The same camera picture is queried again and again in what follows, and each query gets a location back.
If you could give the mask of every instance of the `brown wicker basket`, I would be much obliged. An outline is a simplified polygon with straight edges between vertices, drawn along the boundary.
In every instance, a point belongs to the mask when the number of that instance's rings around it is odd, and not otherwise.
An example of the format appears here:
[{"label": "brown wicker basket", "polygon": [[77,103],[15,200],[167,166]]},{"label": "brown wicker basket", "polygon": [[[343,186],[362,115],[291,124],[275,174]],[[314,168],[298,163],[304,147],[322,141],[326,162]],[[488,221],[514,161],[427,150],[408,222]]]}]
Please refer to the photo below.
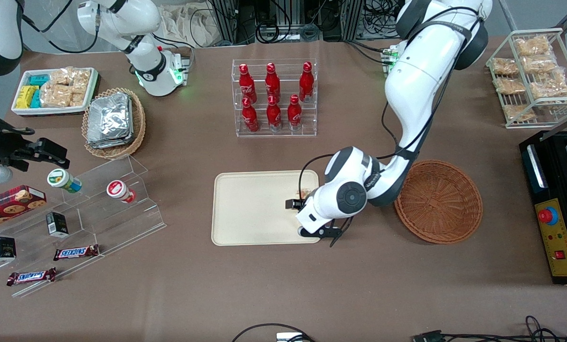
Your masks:
[{"label": "brown wicker basket", "polygon": [[[132,141],[132,143],[130,143],[129,145],[108,147],[107,149],[94,149],[88,143],[85,143],[85,149],[94,156],[112,160],[119,158],[120,156],[123,156],[125,154],[132,154],[136,152],[138,147],[140,147],[142,140],[144,139],[144,133],[146,131],[146,118],[144,115],[144,108],[142,107],[138,96],[136,96],[133,91],[116,87],[115,89],[108,89],[107,91],[99,93],[95,97],[99,98],[110,96],[119,91],[121,93],[126,93],[132,98],[133,131],[136,137],[134,138],[134,141]],[[83,135],[83,138],[85,138],[85,140],[87,140],[88,116],[89,108],[86,108],[85,113],[83,114],[83,125],[81,126],[81,134]]]},{"label": "brown wicker basket", "polygon": [[452,244],[472,235],[482,220],[482,198],[474,182],[447,162],[412,165],[396,199],[399,218],[414,234]]}]

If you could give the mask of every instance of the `red coca-cola bottle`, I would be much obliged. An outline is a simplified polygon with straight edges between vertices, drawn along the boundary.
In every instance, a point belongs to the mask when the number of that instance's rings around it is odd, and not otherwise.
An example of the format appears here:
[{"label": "red coca-cola bottle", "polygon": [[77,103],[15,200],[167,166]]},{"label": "red coca-cola bottle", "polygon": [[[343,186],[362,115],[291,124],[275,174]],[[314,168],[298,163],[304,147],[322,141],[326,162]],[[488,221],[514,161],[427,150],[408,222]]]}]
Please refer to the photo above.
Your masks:
[{"label": "red coca-cola bottle", "polygon": [[275,72],[275,64],[269,63],[266,65],[266,95],[275,96],[275,100],[279,103],[281,97],[281,85],[279,84],[279,76]]},{"label": "red coca-cola bottle", "polygon": [[312,67],[313,65],[309,61],[302,65],[299,97],[303,102],[310,102],[313,98],[313,83],[315,79],[313,78]]},{"label": "red coca-cola bottle", "polygon": [[277,105],[277,100],[275,96],[270,95],[268,97],[269,106],[266,107],[266,118],[269,121],[269,128],[273,132],[277,132],[282,129],[282,111]]},{"label": "red coca-cola bottle", "polygon": [[256,110],[252,107],[252,102],[247,97],[242,100],[244,108],[242,110],[242,116],[244,117],[244,123],[250,132],[257,132],[260,128],[258,123],[258,117],[256,116]]},{"label": "red coca-cola bottle", "polygon": [[290,130],[297,131],[301,129],[301,113],[302,107],[298,103],[298,95],[290,96],[290,105],[288,106],[288,123]]},{"label": "red coca-cola bottle", "polygon": [[257,96],[256,96],[256,87],[254,85],[254,79],[247,71],[247,65],[240,64],[239,65],[239,87],[242,89],[242,94],[244,97],[250,99],[252,104],[256,103]]}]

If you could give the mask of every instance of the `red emergency stop button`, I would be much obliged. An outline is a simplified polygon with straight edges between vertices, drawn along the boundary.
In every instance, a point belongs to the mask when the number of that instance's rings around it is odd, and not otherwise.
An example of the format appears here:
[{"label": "red emergency stop button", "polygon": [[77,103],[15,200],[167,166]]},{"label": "red emergency stop button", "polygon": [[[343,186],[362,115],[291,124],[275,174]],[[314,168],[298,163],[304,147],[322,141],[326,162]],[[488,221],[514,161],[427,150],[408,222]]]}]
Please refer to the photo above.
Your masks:
[{"label": "red emergency stop button", "polygon": [[552,207],[539,210],[537,217],[539,218],[539,221],[550,226],[553,226],[558,222],[558,212]]}]

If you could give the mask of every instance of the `brown table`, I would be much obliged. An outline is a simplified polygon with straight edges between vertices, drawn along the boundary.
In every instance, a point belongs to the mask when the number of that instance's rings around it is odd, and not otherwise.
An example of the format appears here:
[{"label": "brown table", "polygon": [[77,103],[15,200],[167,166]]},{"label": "brown table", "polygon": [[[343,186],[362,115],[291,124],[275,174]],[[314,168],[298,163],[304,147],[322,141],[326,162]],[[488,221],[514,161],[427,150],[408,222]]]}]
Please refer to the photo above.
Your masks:
[{"label": "brown table", "polygon": [[[134,155],[166,229],[23,299],[0,278],[0,342],[229,341],[249,325],[280,322],[323,342],[409,341],[448,333],[525,333],[524,316],[566,333],[567,286],[550,283],[518,143],[534,130],[506,130],[479,63],[453,73],[420,159],[451,162],[475,181],[484,203],[477,232],[463,243],[430,245],[412,235],[393,206],[372,206],[333,248],[315,245],[217,247],[210,240],[214,178],[222,172],[300,169],[310,158],[355,145],[388,153],[379,125],[383,72],[342,43],[250,45],[197,50],[189,85],[155,98],[127,72],[121,53],[26,54],[22,69],[95,67],[100,90],[127,87],[147,113]],[[233,58],[319,54],[318,136],[238,139],[231,109]],[[84,150],[81,118],[23,119],[68,148],[70,171],[102,164]],[[393,113],[388,123],[399,132]],[[312,166],[323,173],[325,161]],[[45,188],[50,164],[32,163],[14,181]],[[251,210],[251,203],[238,203]],[[244,341],[273,341],[275,329]]]}]

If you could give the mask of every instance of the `cookie box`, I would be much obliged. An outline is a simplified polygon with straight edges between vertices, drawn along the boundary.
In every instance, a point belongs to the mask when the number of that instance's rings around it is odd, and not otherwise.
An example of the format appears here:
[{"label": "cookie box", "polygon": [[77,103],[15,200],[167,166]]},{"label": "cookie box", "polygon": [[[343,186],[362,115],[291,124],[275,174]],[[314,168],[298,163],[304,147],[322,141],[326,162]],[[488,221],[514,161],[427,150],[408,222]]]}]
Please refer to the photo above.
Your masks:
[{"label": "cookie box", "polygon": [[20,185],[0,194],[0,223],[44,206],[47,197],[42,191]]},{"label": "cookie box", "polygon": [[93,67],[77,67],[80,70],[89,70],[92,72],[90,75],[90,81],[87,85],[87,90],[85,91],[85,98],[81,106],[73,107],[60,107],[60,108],[16,108],[16,100],[21,91],[21,87],[29,85],[30,76],[36,75],[49,75],[52,71],[57,71],[59,69],[43,69],[43,70],[29,70],[25,71],[14,96],[13,102],[11,104],[11,111],[18,114],[19,116],[55,116],[55,115],[72,115],[72,114],[83,114],[85,109],[90,105],[90,102],[94,95],[95,84],[98,80],[98,72]]}]

